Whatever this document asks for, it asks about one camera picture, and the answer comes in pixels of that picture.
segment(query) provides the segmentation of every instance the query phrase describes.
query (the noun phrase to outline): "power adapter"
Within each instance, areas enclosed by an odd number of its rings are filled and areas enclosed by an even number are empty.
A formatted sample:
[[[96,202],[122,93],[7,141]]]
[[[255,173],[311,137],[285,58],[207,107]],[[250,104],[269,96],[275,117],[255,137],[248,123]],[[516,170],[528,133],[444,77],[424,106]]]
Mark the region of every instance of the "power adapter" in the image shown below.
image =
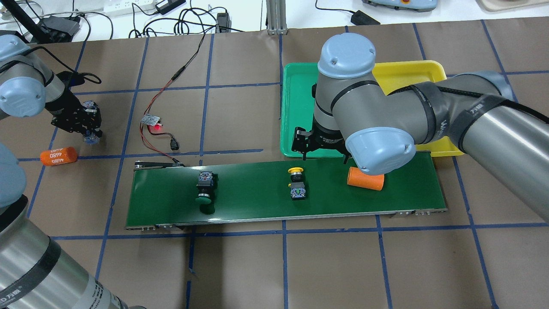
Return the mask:
[[[351,16],[351,23],[361,26],[361,25],[379,25],[380,22],[366,15],[366,13],[358,10],[354,12]]]
[[[187,0],[162,0],[159,3],[155,4],[154,6],[158,10],[158,13],[161,15],[166,15],[171,10],[177,8],[181,4],[184,4]]]
[[[231,32],[229,29],[231,27],[231,19],[229,18],[229,13],[218,13],[217,14],[217,23],[219,28],[216,27],[216,33]]]

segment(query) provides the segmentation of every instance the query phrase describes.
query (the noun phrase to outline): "black plug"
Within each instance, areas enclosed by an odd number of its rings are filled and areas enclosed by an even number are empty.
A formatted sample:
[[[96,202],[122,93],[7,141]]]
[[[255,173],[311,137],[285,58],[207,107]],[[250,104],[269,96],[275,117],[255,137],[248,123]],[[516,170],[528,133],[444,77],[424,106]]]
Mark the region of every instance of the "black plug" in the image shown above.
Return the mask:
[[[175,139],[175,137],[172,137],[171,141],[170,141],[170,149],[172,150],[179,150],[179,143],[177,142],[177,140]]]
[[[379,25],[379,22],[370,16],[366,15],[366,13],[358,10],[354,12],[354,14],[351,16],[351,23],[360,26],[360,25]]]

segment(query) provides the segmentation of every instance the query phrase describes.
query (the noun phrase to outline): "white table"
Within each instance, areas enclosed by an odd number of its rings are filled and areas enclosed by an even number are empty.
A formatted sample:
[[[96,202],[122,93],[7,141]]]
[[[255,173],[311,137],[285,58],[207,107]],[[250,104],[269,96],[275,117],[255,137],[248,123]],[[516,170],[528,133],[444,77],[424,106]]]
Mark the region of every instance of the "white table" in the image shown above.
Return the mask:
[[[102,12],[104,3],[109,0],[86,1],[76,0],[75,7],[80,11],[96,10]],[[44,8],[44,12],[65,12],[71,10],[71,0],[36,0]],[[265,0],[193,0],[194,7],[208,8],[224,6],[228,9],[232,20],[232,27],[243,31],[258,31],[265,29],[266,2]],[[319,7],[344,8],[349,10],[361,10],[382,24],[401,23],[427,23],[433,21],[455,21],[455,20],[478,20],[478,19],[504,19],[534,16],[549,16],[549,3],[532,5],[517,9],[504,10],[500,12],[489,12],[475,0],[439,0],[439,5],[431,12],[417,13],[409,10],[393,10],[386,7],[373,7],[362,3],[361,0],[319,0]],[[189,1],[167,15],[160,14],[149,17],[141,12],[136,13],[136,26],[143,26],[150,20],[159,17],[177,18],[182,8],[189,8]],[[318,10],[315,8],[314,0],[287,0],[286,16],[288,28],[314,28],[314,27],[336,27],[352,25],[351,14],[348,12],[334,12]],[[88,20],[92,24],[90,40],[105,40],[110,35],[110,24],[103,16],[90,14]],[[127,38],[130,30],[133,29],[132,14],[112,17],[114,23],[113,38]],[[210,17],[203,16],[205,23],[213,23]],[[153,25],[156,31],[172,32],[174,21],[162,21]],[[81,21],[81,30],[75,35],[73,41],[83,41],[88,32],[85,21]],[[15,30],[15,24],[0,25],[0,29]],[[191,27],[191,31],[199,31],[198,26]]]

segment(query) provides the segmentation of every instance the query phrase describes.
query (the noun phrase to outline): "orange cylinder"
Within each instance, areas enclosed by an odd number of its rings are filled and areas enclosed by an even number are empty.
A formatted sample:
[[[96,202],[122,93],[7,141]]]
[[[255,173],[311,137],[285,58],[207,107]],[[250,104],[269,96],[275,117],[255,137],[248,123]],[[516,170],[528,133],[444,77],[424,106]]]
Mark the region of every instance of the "orange cylinder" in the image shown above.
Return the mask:
[[[356,167],[349,168],[347,175],[347,184],[355,187],[364,187],[367,189],[381,191],[385,182],[385,175],[371,176],[366,175]]]
[[[46,150],[40,154],[40,161],[46,166],[71,163],[77,159],[78,154],[73,147]]]

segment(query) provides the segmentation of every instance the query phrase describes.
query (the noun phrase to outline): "electrical socket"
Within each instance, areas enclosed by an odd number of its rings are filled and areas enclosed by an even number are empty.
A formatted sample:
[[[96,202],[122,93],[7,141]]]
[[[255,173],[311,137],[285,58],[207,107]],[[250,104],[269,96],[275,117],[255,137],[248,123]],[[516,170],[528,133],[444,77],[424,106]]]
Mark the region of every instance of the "electrical socket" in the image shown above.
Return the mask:
[[[103,12],[108,16],[118,16],[132,13],[132,3],[137,4],[143,11],[156,9],[154,5],[156,0],[107,0]],[[141,13],[138,8],[135,8],[136,13]]]

